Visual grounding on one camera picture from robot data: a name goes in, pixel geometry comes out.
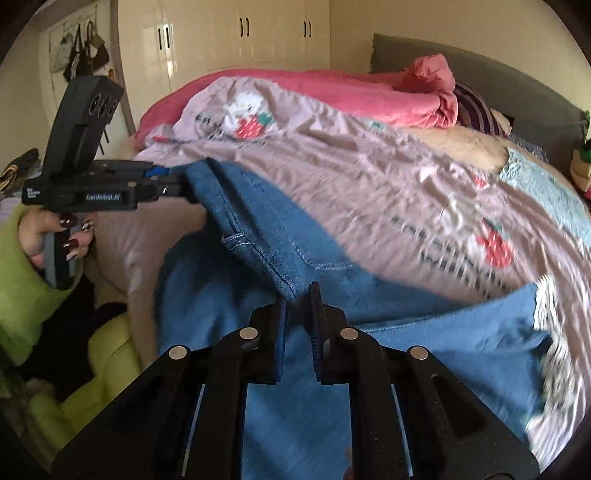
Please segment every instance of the green sleeve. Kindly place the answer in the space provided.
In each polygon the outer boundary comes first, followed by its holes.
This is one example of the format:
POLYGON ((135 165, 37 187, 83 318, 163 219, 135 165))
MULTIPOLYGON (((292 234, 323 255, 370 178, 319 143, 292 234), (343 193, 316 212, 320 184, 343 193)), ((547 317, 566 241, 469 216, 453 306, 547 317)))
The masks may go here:
POLYGON ((48 285, 22 252, 18 224, 28 209, 19 205, 0 226, 0 348, 14 365, 28 358, 41 324, 71 292, 48 285))

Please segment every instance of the handbag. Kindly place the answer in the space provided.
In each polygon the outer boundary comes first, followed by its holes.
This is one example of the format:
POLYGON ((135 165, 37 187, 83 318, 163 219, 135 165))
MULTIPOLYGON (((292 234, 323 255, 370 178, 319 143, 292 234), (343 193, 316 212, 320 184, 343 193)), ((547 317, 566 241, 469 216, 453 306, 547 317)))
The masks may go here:
POLYGON ((51 52, 50 72, 56 73, 67 67, 73 44, 74 38, 72 38, 71 33, 66 34, 66 36, 61 39, 57 48, 51 52))
POLYGON ((86 54, 90 58, 92 65, 92 72, 96 72, 101 67, 104 67, 109 62, 109 52, 105 46, 105 41, 96 32, 94 22, 88 22, 86 26, 86 54), (94 57, 90 55, 90 46, 96 48, 96 54, 94 57))
POLYGON ((78 25, 74 44, 70 50, 70 61, 64 70, 64 78, 68 83, 75 77, 92 75, 92 65, 89 56, 86 54, 86 49, 82 44, 82 33, 80 30, 81 26, 78 25))

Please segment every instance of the pink blanket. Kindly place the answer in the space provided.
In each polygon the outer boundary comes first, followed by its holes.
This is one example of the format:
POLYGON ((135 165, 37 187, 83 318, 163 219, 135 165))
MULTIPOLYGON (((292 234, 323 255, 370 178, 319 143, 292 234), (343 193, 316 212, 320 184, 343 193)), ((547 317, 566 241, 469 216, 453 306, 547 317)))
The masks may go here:
POLYGON ((450 128, 457 120, 456 81, 441 54, 420 57, 402 72, 392 73, 233 69, 201 77, 156 102, 141 119, 135 146, 144 148, 145 137, 158 125, 175 124, 189 100, 222 76, 271 80, 345 113, 399 127, 450 128))

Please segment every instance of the cabinet door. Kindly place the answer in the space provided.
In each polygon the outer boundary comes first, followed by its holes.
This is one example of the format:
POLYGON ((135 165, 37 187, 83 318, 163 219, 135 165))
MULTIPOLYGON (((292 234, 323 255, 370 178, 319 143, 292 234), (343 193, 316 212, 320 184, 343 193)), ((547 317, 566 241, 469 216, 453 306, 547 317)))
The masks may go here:
MULTIPOLYGON (((164 34, 173 90, 237 64, 238 0, 163 0, 164 34)), ((246 27, 242 25, 243 35, 246 27)))
POLYGON ((307 65, 310 70, 330 68, 329 0, 306 0, 308 21, 307 65))
POLYGON ((170 94, 160 0, 119 0, 119 45, 125 89, 139 126, 142 115, 170 94))
POLYGON ((239 16, 244 23, 245 36, 241 38, 240 64, 243 66, 265 65, 277 68, 278 14, 281 1, 252 0, 241 3, 239 16))
POLYGON ((274 12, 276 25, 275 68, 306 70, 308 23, 304 0, 280 0, 274 12))

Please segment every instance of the purple striped cloth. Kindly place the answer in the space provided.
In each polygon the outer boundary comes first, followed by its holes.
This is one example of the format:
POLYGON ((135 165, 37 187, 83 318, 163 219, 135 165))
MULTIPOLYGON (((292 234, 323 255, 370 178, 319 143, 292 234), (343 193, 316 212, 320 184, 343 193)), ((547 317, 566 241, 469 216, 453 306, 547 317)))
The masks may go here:
POLYGON ((456 82, 453 93, 457 97, 458 113, 457 122, 479 132, 505 137, 506 134, 492 115, 491 110, 486 106, 484 98, 468 85, 456 82))

